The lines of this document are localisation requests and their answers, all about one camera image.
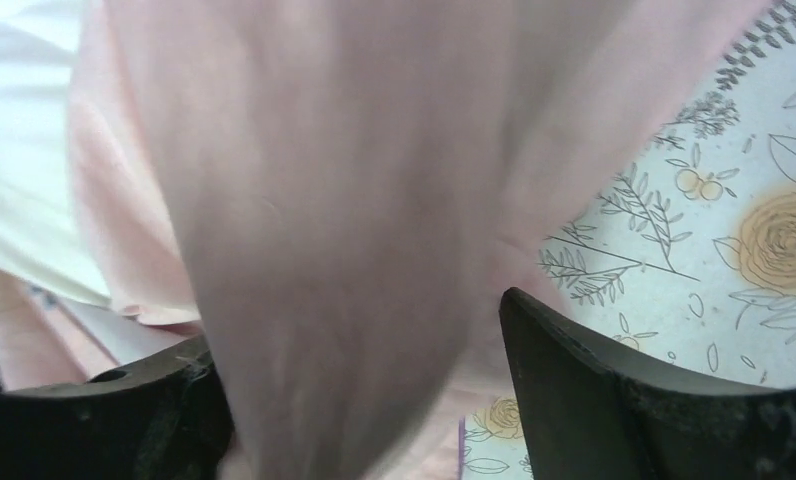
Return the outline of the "white pillow with yellow edge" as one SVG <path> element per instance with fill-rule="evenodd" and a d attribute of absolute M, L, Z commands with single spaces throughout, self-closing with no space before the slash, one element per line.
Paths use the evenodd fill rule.
<path fill-rule="evenodd" d="M 109 292 L 71 210 L 67 90 L 80 1 L 0 1 L 0 270 L 104 306 Z"/>

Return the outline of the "pink pillow with princess print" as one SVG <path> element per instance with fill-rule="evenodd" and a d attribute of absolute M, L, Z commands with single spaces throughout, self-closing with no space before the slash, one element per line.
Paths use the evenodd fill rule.
<path fill-rule="evenodd" d="M 766 1 L 80 1 L 71 210 L 109 301 L 0 270 L 3 392 L 192 336 L 214 479 L 404 479 L 506 394 L 505 290 Z"/>

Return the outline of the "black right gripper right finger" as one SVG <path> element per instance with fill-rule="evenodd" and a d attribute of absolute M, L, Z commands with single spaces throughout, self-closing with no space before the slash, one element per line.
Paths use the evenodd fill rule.
<path fill-rule="evenodd" d="M 535 478 L 796 480 L 796 388 L 671 365 L 516 288 L 499 316 Z"/>

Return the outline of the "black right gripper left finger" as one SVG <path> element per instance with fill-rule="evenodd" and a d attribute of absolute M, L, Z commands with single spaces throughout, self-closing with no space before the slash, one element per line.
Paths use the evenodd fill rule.
<path fill-rule="evenodd" d="M 231 435 L 202 336 L 87 383 L 0 390 L 0 480 L 212 479 Z"/>

